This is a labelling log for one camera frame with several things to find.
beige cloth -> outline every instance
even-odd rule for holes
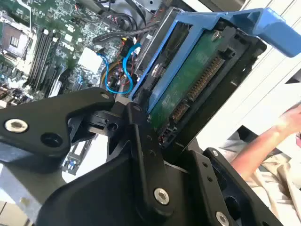
[[[231,162],[245,146],[235,134],[217,149]],[[257,169],[247,180],[248,185],[284,226],[301,226],[301,163],[277,154],[262,166],[267,172]]]

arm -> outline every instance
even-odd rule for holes
[[[258,136],[231,162],[243,179],[248,179],[268,154],[289,135],[301,131],[301,105],[285,112],[275,126]]]

person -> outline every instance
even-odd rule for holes
[[[282,153],[268,156],[289,135],[300,131],[301,105],[286,111],[250,144],[239,140],[236,133],[218,148],[284,226],[301,226],[301,160],[290,160]]]

blue wire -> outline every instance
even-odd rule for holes
[[[124,71],[124,73],[126,74],[127,78],[128,78],[129,81],[130,81],[130,87],[129,87],[128,90],[125,91],[125,92],[116,92],[116,91],[114,91],[114,90],[111,90],[111,89],[108,87],[109,61],[108,61],[108,59],[107,59],[104,55],[102,55],[102,54],[100,54],[100,53],[96,53],[98,56],[100,56],[100,57],[104,60],[106,66],[107,66],[107,73],[106,73],[106,76],[105,76],[105,86],[106,86],[106,88],[108,89],[109,92],[115,93],[115,94],[127,94],[127,93],[129,93],[129,92],[133,89],[133,80],[132,80],[131,76],[129,75],[129,73],[127,72],[127,61],[128,61],[128,58],[131,56],[131,54],[132,54],[138,47],[140,47],[140,46],[141,46],[140,43],[137,43],[136,45],[133,45],[133,46],[130,48],[130,50],[128,51],[127,56],[123,59],[123,62],[122,62],[123,71]]]
[[[78,84],[81,84],[81,82],[83,81],[83,77],[81,75],[78,75],[78,78],[77,78],[77,83]]]

hand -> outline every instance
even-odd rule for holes
[[[296,144],[301,147],[301,138],[299,136],[296,136]]]
[[[275,124],[276,130],[284,136],[301,131],[301,105],[286,111]]]

